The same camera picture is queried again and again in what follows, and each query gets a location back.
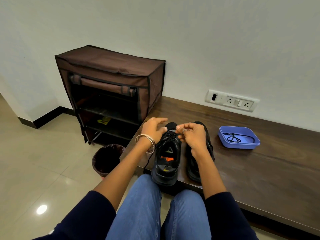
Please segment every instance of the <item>black sneaker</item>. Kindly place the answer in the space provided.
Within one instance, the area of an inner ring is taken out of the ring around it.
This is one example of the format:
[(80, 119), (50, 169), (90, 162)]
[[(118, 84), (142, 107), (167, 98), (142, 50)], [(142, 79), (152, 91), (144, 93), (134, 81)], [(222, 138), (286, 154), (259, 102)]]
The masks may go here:
[(166, 125), (167, 132), (155, 148), (154, 166), (151, 172), (152, 180), (160, 185), (172, 186), (178, 178), (180, 163), (181, 141), (175, 133), (177, 124), (170, 122)]
[[(214, 161), (214, 147), (211, 145), (208, 129), (200, 121), (196, 121), (194, 123), (204, 126), (205, 135), (206, 135), (206, 142), (207, 142), (207, 149), (212, 157), (212, 160)], [(186, 174), (192, 180), (201, 183), (198, 164), (197, 164), (197, 161), (195, 160), (195, 158), (192, 156), (191, 147), (188, 144), (186, 145)]]

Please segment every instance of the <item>person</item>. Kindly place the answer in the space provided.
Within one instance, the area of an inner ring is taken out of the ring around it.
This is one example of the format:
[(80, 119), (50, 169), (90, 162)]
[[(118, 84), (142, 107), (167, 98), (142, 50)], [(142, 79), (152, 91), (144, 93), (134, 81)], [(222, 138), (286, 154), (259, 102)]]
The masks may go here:
[[(142, 134), (158, 143), (166, 127), (157, 130), (166, 118), (151, 118)], [(54, 231), (37, 240), (122, 240), (122, 239), (258, 239), (231, 193), (226, 190), (206, 148), (206, 133), (199, 124), (176, 127), (178, 138), (188, 143), (201, 177), (204, 201), (191, 190), (183, 190), (171, 201), (161, 229), (161, 192), (150, 175), (143, 174), (131, 187), (116, 210), (138, 162), (151, 147), (141, 136), (128, 155), (70, 211)]]

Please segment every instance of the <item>brown fabric shoe rack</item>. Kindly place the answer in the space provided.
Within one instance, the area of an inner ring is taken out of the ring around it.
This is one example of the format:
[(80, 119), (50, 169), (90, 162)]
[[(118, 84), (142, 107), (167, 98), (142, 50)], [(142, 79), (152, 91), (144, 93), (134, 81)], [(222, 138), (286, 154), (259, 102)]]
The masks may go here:
[(55, 59), (84, 141), (126, 147), (162, 95), (166, 61), (91, 45)]

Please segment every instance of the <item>tiled floor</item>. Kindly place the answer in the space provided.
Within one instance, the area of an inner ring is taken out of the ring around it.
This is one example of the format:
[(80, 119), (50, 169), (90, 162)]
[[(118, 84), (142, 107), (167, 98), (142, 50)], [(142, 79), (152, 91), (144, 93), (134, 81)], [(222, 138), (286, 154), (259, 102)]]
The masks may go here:
[[(0, 95), (0, 239), (28, 240), (50, 232), (100, 182), (91, 166), (99, 148), (84, 143), (76, 117), (62, 114), (32, 129)], [(162, 222), (170, 201), (162, 198)], [(41, 205), (47, 210), (38, 215)], [(283, 239), (256, 232), (261, 240)]]

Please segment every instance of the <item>trash bag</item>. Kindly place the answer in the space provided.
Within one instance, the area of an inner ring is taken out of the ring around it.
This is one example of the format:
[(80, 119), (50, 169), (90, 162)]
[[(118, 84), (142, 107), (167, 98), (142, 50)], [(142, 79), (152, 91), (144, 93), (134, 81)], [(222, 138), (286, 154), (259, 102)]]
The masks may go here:
[(92, 158), (93, 169), (101, 177), (106, 177), (120, 163), (119, 157), (124, 151), (125, 147), (118, 144), (100, 148)]

